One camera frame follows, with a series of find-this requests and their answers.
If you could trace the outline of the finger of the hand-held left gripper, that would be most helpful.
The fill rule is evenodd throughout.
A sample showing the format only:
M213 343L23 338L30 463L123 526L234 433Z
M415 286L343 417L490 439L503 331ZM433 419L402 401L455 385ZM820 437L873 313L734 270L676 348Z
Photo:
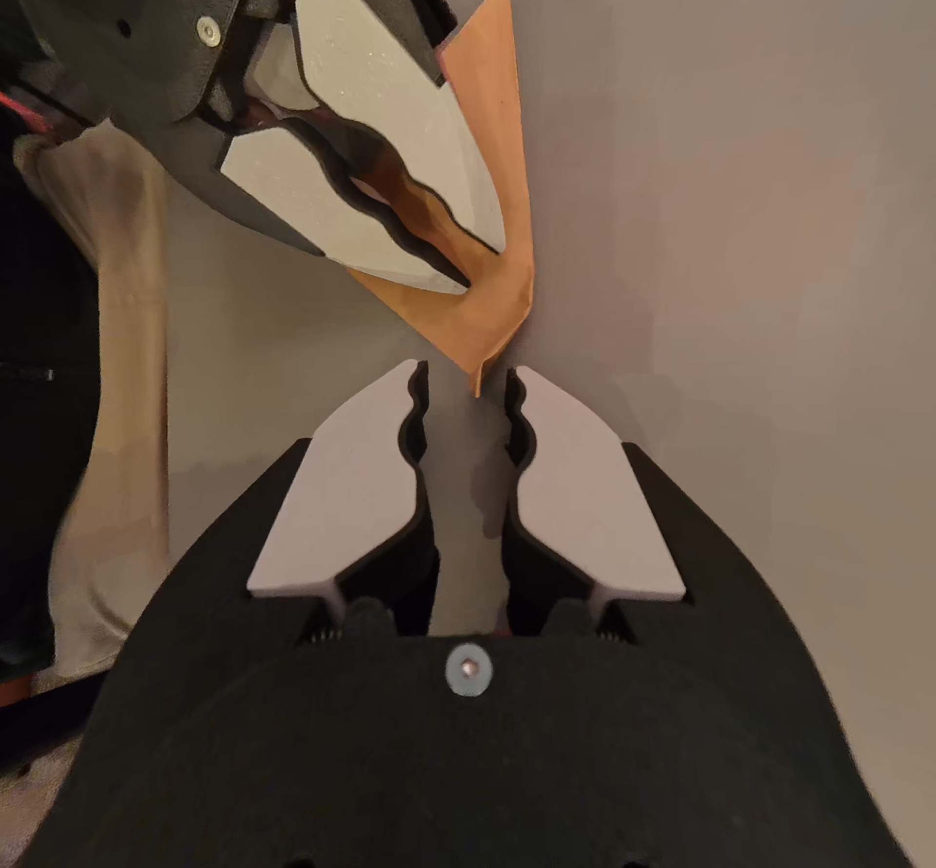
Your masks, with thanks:
M468 277L392 207L363 191L311 125L235 135L220 173L329 260L413 289L462 295Z
M303 121L442 254L444 232L504 252L492 176L411 0L294 0L252 79L274 114L252 131Z

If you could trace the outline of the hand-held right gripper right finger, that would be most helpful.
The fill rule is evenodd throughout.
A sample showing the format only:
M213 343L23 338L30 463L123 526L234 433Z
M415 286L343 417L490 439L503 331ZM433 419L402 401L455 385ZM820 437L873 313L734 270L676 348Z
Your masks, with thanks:
M687 586L617 433L529 366L508 371L505 411L516 469L501 535L510 631L539 635L565 599L593 627L619 600L682 601Z

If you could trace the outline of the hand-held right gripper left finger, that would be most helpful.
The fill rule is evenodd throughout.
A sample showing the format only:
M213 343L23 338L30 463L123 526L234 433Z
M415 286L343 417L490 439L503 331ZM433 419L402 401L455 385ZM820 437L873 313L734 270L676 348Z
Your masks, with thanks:
M361 598L398 632L425 636L440 555L421 461L429 364L406 360L339 406L312 434L247 590L319 598L339 626Z

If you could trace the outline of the orange paper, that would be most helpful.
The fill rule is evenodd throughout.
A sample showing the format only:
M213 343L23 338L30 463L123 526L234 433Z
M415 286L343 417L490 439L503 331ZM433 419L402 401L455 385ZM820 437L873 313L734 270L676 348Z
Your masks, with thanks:
M461 369L479 397L531 311L535 276L511 0L484 0L440 61L492 176L507 246L493 254L462 232L443 233L443 251L472 283L462 295L348 273Z

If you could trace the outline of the beige cloth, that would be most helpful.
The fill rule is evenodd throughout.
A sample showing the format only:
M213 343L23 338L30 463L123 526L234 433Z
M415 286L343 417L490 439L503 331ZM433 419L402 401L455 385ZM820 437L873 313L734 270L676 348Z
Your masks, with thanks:
M61 144L20 137L13 161L98 279L97 426L49 584L60 686L112 666L171 568L167 181L108 120Z

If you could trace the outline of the dark clothing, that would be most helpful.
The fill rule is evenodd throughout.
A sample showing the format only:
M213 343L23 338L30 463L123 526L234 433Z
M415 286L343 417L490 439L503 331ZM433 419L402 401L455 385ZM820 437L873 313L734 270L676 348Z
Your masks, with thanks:
M2 98L2 687L53 663L53 548L100 400L98 277L17 165L22 146L50 139L32 120Z

